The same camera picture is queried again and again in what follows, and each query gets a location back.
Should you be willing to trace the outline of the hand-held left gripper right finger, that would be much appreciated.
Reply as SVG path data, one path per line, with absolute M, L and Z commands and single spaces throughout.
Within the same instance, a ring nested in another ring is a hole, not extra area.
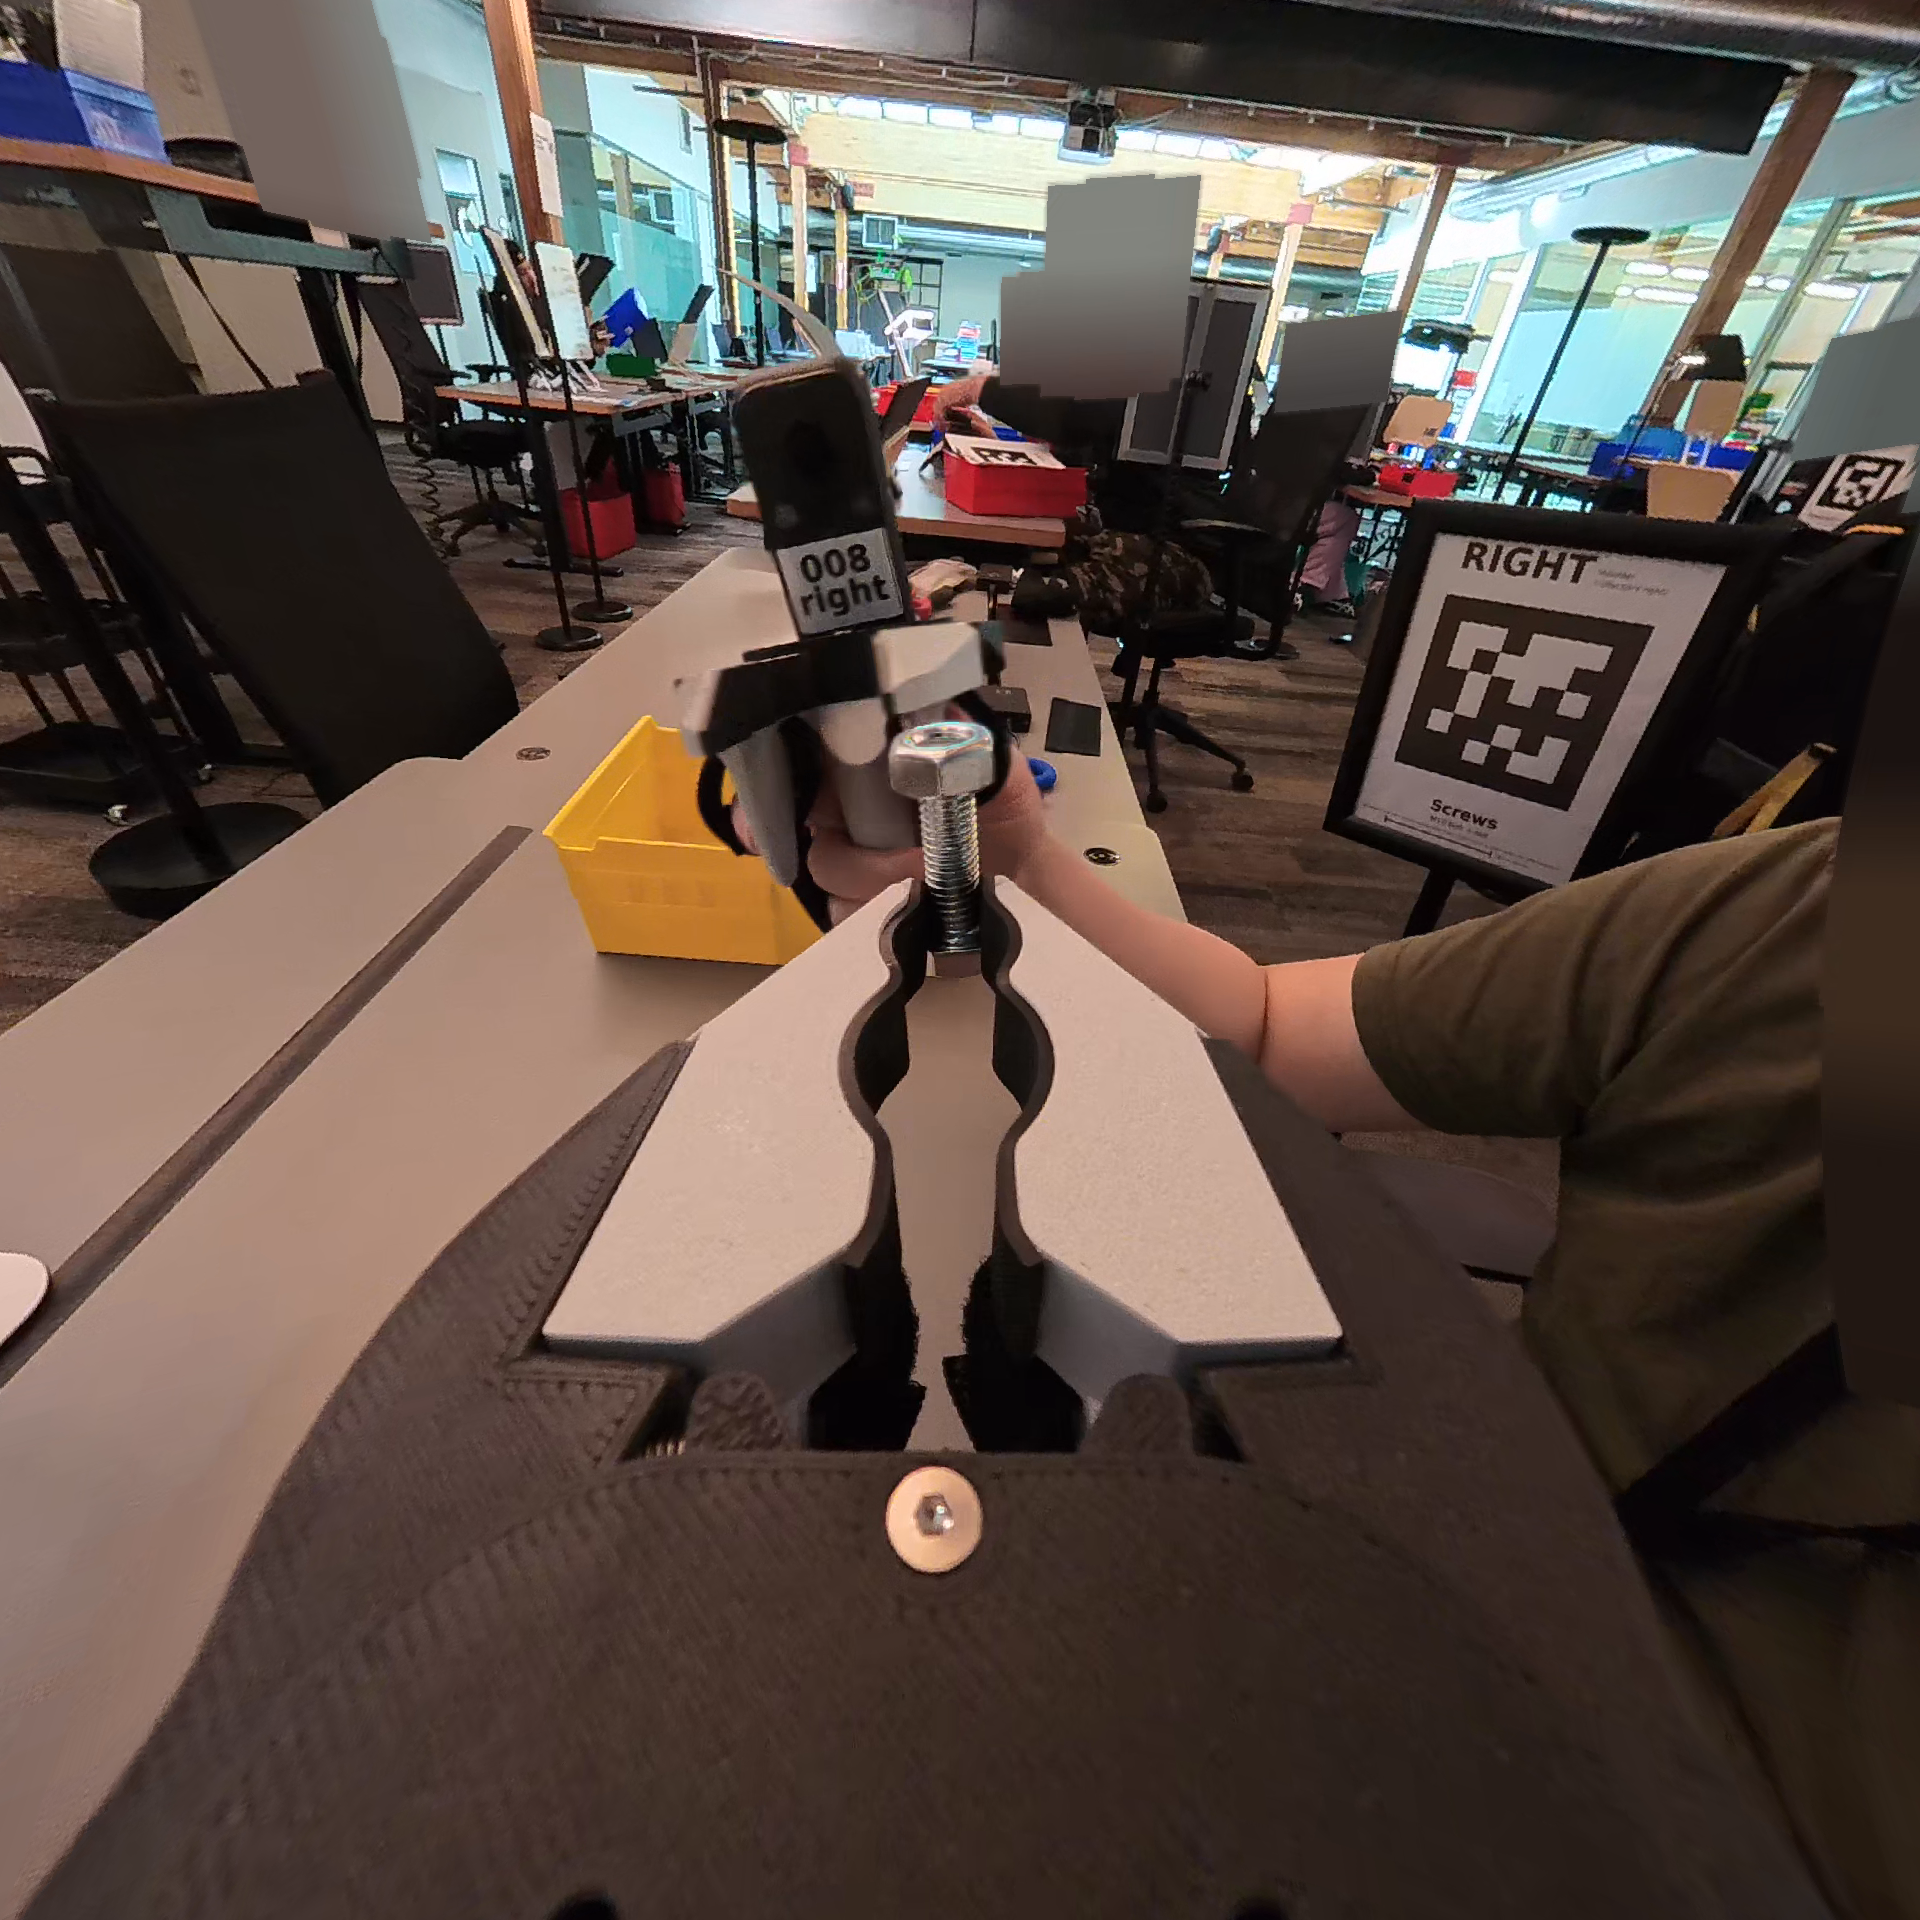
M 1074 1451 L 1114 1390 L 1321 1365 L 1343 1325 L 1202 1030 L 1039 899 L 987 879 L 993 1069 L 1017 1113 L 993 1247 L 944 1361 L 977 1451 Z

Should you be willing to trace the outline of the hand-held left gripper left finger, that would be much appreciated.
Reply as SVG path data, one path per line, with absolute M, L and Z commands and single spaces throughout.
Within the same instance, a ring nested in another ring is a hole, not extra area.
M 903 1450 L 919 1315 L 881 1107 L 909 1067 L 922 891 L 900 882 L 707 1022 L 544 1343 L 754 1375 L 816 1450 Z

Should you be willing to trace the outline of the steel hex nut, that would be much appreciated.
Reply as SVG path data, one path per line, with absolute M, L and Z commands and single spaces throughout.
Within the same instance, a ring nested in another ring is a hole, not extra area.
M 906 727 L 890 743 L 888 777 L 914 804 L 973 799 L 1001 779 L 996 733 L 967 717 Z

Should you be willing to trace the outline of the steel hex bolt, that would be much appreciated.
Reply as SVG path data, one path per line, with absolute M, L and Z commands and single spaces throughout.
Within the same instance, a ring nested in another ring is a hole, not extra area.
M 938 909 L 939 939 L 929 946 L 939 977 L 977 972 L 980 941 L 980 852 L 973 799 L 919 804 L 923 879 Z

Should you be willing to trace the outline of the yellow bin with black divider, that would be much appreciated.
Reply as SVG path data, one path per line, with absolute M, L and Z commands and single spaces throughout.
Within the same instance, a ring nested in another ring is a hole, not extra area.
M 783 967 L 821 939 L 804 906 L 700 812 L 703 764 L 643 716 L 544 830 L 599 954 Z

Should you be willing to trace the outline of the person's right hand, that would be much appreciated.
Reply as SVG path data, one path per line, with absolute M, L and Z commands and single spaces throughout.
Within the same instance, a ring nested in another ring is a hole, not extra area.
M 1025 868 L 1044 852 L 1050 830 L 1042 794 L 1020 751 L 1013 757 L 1000 795 L 977 809 L 977 830 L 983 874 L 1020 879 Z M 898 882 L 923 879 L 919 838 L 914 836 L 908 847 L 858 846 L 829 783 L 811 806 L 807 835 L 807 874 L 828 897 L 834 921 Z

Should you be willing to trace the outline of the wooden top desk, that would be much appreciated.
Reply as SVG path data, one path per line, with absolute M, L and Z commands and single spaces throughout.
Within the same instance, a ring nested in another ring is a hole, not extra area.
M 1059 517 L 967 511 L 946 498 L 938 476 L 909 467 L 896 476 L 896 491 L 896 523 L 909 542 L 1034 553 L 1055 550 L 1067 539 L 1066 522 Z

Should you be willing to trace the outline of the camouflage backpack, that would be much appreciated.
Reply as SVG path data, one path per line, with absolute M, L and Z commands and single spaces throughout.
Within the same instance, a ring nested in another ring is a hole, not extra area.
M 1063 561 L 1088 635 L 1116 639 L 1141 617 L 1208 610 L 1215 604 L 1209 566 L 1177 542 L 1092 531 L 1074 534 Z

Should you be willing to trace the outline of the black floor lamp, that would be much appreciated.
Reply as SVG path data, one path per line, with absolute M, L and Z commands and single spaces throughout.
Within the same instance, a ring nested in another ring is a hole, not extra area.
M 1531 427 L 1536 426 L 1536 420 L 1539 420 L 1539 417 L 1545 406 L 1545 401 L 1548 401 L 1548 395 L 1553 391 L 1553 385 L 1556 380 L 1556 373 L 1559 373 L 1559 369 L 1561 369 L 1561 364 L 1569 354 L 1569 347 L 1571 347 L 1571 343 L 1578 334 L 1578 322 L 1585 316 L 1589 302 L 1594 299 L 1596 282 L 1600 279 L 1600 271 L 1608 265 L 1609 254 L 1613 254 L 1621 247 L 1634 247 L 1634 244 L 1647 243 L 1649 239 L 1649 228 L 1619 227 L 1619 225 L 1592 225 L 1592 227 L 1576 228 L 1572 239 L 1592 251 L 1589 269 L 1587 269 L 1585 282 L 1578 289 L 1578 294 L 1576 294 L 1572 306 L 1569 310 L 1565 324 L 1564 324 L 1564 330 L 1561 330 L 1561 334 L 1559 334 L 1559 339 L 1553 347 L 1553 354 L 1545 364 L 1539 388 L 1531 395 L 1531 403 L 1528 406 L 1522 426 L 1519 427 L 1511 445 L 1506 449 L 1499 476 L 1496 481 L 1496 498 L 1499 498 L 1504 493 L 1504 490 L 1519 476 L 1520 454 L 1528 445 Z
M 762 158 L 785 156 L 785 133 L 778 125 L 754 122 L 741 114 L 730 114 L 712 123 L 712 145 L 715 158 L 728 158 L 733 147 L 741 149 L 741 162 L 748 181 L 748 259 L 751 268 L 741 271 L 732 268 L 732 285 L 748 290 L 752 297 L 752 362 L 765 369 L 770 356 L 770 330 L 765 322 L 768 285 L 762 271 Z

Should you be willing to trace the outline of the black sign stand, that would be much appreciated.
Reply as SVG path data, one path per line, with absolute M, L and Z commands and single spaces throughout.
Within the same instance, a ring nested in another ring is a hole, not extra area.
M 1409 911 L 1401 938 L 1412 939 L 1437 931 L 1445 914 L 1449 911 L 1449 900 L 1459 891 L 1466 891 L 1468 897 L 1490 906 L 1493 909 L 1506 907 L 1513 900 L 1511 891 L 1499 884 L 1461 878 L 1451 871 L 1428 868 L 1424 874 L 1420 894 L 1416 897 L 1416 903 Z

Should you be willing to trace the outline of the grey framed board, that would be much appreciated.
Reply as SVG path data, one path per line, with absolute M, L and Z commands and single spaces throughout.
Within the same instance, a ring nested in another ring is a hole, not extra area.
M 1263 283 L 1192 279 L 1184 369 L 1164 391 L 1130 401 L 1116 457 L 1120 463 L 1226 473 L 1245 393 L 1263 366 L 1273 294 Z

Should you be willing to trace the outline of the black framed marker sign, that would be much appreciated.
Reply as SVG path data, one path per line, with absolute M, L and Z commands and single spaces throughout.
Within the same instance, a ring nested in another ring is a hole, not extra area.
M 1785 542 L 1416 503 L 1325 830 L 1504 903 L 1613 867 L 1705 745 Z

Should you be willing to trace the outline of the black round stand base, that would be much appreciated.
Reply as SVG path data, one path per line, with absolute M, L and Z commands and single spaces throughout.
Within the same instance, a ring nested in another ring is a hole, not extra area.
M 168 812 L 111 835 L 88 874 L 117 909 L 168 921 L 306 826 L 300 812 L 266 799 L 203 804 L 195 826 Z

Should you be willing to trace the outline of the dark standing desk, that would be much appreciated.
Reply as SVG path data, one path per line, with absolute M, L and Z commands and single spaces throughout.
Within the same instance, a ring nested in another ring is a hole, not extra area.
M 346 285 L 411 279 L 411 250 L 399 235 L 320 228 L 266 210 L 247 181 L 11 135 L 2 140 L 2 187 L 9 205 L 76 210 L 112 250 L 292 271 L 322 369 L 368 412 L 343 319 L 356 310 L 356 294 Z

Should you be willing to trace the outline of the blue storage crate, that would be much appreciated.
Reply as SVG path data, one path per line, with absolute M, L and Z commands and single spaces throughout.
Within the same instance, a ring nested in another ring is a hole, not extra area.
M 168 162 L 153 98 L 61 67 L 2 61 L 2 137 Z

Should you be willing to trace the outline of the white marker sign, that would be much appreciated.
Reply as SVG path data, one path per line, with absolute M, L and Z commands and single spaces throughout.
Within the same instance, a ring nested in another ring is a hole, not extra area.
M 1797 498 L 1795 522 L 1811 532 L 1839 534 L 1855 523 L 1905 517 L 1916 454 L 1916 443 L 1898 443 L 1845 451 L 1807 463 L 1808 486 Z

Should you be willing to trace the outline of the black stanchion post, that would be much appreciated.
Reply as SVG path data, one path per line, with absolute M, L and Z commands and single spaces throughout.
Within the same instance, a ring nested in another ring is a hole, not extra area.
M 583 434 L 578 426 L 578 412 L 573 404 L 571 393 L 571 378 L 569 378 L 569 362 L 562 354 L 554 359 L 554 381 L 560 391 L 560 412 L 564 417 L 564 431 L 568 431 L 568 467 L 569 467 L 569 483 L 562 483 L 560 463 L 554 457 L 554 449 L 548 443 L 552 426 L 543 422 L 540 427 L 540 451 L 544 452 L 544 471 L 547 471 L 547 490 L 548 490 L 548 506 L 552 506 L 552 529 L 547 534 L 547 556 L 552 580 L 556 585 L 556 597 L 560 606 L 560 625 L 540 630 L 537 646 L 547 649 L 548 654 L 585 654 L 596 649 L 605 643 L 605 635 L 596 626 L 601 620 L 610 620 L 610 615 L 601 613 L 603 606 L 603 571 L 599 566 L 596 543 L 593 534 L 593 506 L 585 491 L 585 451 L 583 451 Z M 564 575 L 573 564 L 573 546 L 568 529 L 562 493 L 571 491 L 578 500 L 581 515 L 581 532 L 588 556 L 588 573 L 593 579 L 593 589 L 588 597 L 577 595 L 573 588 L 564 585 Z

